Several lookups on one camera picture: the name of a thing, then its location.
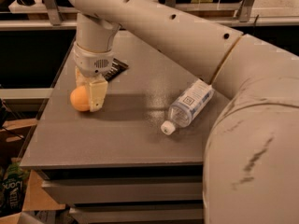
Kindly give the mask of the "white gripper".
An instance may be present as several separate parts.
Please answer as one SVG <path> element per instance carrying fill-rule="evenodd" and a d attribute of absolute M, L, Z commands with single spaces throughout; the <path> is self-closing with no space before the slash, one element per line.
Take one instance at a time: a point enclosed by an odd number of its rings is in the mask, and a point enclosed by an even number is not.
<path fill-rule="evenodd" d="M 102 75 L 108 72 L 113 62 L 113 52 L 96 53 L 82 49 L 78 43 L 73 49 L 77 87 L 85 87 L 91 112 L 100 110 L 104 104 L 108 82 Z"/>

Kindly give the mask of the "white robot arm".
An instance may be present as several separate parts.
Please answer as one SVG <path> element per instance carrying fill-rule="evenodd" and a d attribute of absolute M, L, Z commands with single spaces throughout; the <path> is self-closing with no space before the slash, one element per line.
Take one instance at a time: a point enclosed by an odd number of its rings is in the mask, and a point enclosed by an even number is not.
<path fill-rule="evenodd" d="M 69 0 L 78 10 L 76 82 L 92 111 L 125 28 L 229 99 L 204 156 L 205 224 L 299 224 L 299 59 L 150 0 Z"/>

